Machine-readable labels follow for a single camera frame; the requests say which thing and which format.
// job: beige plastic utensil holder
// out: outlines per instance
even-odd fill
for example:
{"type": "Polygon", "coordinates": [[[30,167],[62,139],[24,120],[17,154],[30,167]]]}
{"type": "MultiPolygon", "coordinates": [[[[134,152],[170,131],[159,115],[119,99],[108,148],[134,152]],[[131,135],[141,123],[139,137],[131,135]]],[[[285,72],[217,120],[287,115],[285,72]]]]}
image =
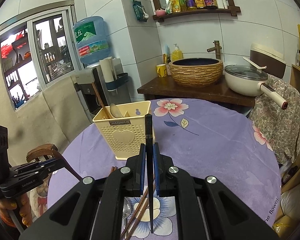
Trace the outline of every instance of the beige plastic utensil holder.
{"type": "Polygon", "coordinates": [[[107,119],[103,109],[93,118],[117,160],[138,155],[141,143],[146,143],[145,115],[151,114],[150,104],[150,101],[143,101],[117,105],[123,118],[107,119]]]}

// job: glass lid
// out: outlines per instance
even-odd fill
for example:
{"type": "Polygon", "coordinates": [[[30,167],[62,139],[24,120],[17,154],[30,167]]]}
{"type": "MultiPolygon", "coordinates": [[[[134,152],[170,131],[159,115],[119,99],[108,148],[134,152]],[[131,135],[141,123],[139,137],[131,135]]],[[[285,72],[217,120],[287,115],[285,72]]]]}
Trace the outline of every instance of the glass lid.
{"type": "Polygon", "coordinates": [[[225,71],[233,76],[242,77],[250,80],[265,81],[268,79],[268,74],[259,72],[253,66],[244,65],[229,65],[225,67],[225,71]]]}

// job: window frame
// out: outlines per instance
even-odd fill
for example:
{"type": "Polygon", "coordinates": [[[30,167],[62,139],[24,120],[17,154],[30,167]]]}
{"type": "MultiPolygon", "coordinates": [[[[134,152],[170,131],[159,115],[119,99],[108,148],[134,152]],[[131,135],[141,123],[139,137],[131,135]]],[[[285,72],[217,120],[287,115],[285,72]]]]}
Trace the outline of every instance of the window frame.
{"type": "MultiPolygon", "coordinates": [[[[29,49],[30,49],[30,53],[31,53],[31,57],[32,57],[32,61],[33,61],[33,65],[34,65],[34,69],[35,72],[37,74],[37,78],[38,78],[38,82],[40,84],[41,87],[41,92],[44,91],[47,87],[53,85],[55,82],[58,82],[59,80],[66,78],[68,76],[71,76],[74,74],[74,72],[80,71],[81,69],[84,69],[83,64],[80,62],[79,60],[79,56],[78,56],[78,52],[75,46],[75,42],[74,42],[74,32],[73,32],[73,26],[74,23],[76,22],[76,18],[75,18],[75,14],[74,12],[74,6],[73,5],[69,5],[69,6],[62,6],[62,7],[58,7],[58,8],[53,8],[53,9],[49,9],[46,11],[42,11],[33,15],[30,15],[28,17],[25,17],[24,19],[21,19],[11,25],[9,25],[8,27],[2,29],[0,31],[0,36],[3,34],[6,34],[7,32],[9,32],[10,30],[20,26],[20,25],[25,25],[27,26],[27,30],[28,30],[28,42],[29,42],[29,49]],[[64,24],[64,30],[65,30],[65,37],[66,37],[66,42],[67,42],[67,46],[69,49],[69,54],[70,54],[70,58],[74,67],[74,70],[70,71],[69,73],[66,73],[48,83],[45,82],[45,78],[44,78],[44,70],[43,68],[41,68],[42,62],[41,62],[41,58],[38,57],[37,54],[37,47],[38,44],[36,44],[36,35],[35,35],[35,22],[41,19],[45,19],[45,18],[49,18],[52,16],[56,16],[56,15],[62,15],[62,19],[63,19],[63,24],[64,24]]],[[[7,81],[5,79],[4,76],[4,72],[3,72],[3,65],[2,65],[2,59],[1,59],[1,44],[0,44],[0,63],[1,63],[1,71],[2,71],[2,77],[3,77],[3,81],[5,83],[6,86],[6,90],[7,93],[9,95],[10,98],[10,102],[11,105],[14,109],[14,111],[17,111],[18,109],[20,109],[22,106],[20,106],[19,108],[15,108],[10,92],[9,92],[9,88],[7,85],[7,81]]]]}

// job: pink bowl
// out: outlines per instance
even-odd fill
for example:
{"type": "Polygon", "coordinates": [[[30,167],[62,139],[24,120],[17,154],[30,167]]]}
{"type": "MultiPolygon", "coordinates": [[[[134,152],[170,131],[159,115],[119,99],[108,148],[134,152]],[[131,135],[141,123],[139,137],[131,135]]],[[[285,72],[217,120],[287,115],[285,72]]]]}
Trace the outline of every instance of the pink bowl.
{"type": "Polygon", "coordinates": [[[160,16],[163,16],[163,15],[166,15],[166,11],[165,10],[162,10],[162,9],[158,9],[155,11],[155,14],[160,17],[160,16]]]}

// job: window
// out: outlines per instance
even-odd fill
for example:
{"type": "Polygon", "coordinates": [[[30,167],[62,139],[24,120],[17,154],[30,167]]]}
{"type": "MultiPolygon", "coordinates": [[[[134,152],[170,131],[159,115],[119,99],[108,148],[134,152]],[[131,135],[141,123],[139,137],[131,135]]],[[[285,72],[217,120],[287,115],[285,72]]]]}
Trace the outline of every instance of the window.
{"type": "Polygon", "coordinates": [[[15,108],[82,67],[70,6],[29,16],[0,31],[1,64],[15,108]]]}

